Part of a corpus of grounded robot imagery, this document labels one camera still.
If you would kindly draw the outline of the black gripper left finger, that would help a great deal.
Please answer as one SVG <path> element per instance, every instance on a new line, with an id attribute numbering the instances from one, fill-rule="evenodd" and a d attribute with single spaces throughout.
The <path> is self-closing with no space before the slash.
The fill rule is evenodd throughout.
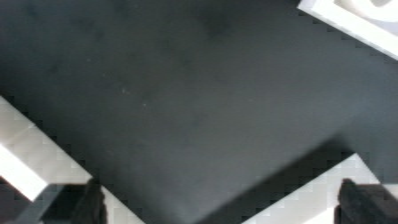
<path id="1" fill-rule="evenodd" d="M 106 194 L 95 179 L 51 184 L 22 213 L 22 224 L 109 224 Z"/>

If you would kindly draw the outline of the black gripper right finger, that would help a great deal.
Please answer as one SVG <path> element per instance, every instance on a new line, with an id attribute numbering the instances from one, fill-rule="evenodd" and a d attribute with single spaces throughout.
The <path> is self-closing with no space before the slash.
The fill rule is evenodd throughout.
<path id="1" fill-rule="evenodd" d="M 335 224 L 398 224 L 398 198 L 381 184 L 344 180 Z"/>

